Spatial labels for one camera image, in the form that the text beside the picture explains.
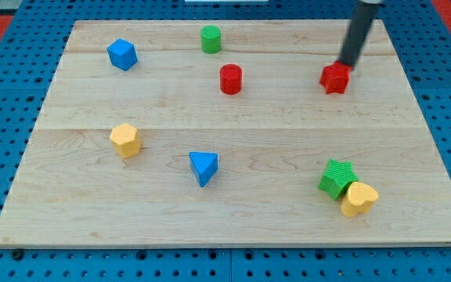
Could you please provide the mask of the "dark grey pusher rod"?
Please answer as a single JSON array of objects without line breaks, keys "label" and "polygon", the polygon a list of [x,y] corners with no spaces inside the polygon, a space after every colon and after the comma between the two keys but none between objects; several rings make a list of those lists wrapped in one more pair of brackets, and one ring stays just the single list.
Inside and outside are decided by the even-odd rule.
[{"label": "dark grey pusher rod", "polygon": [[348,26],[338,61],[354,68],[377,15],[380,0],[358,0]]}]

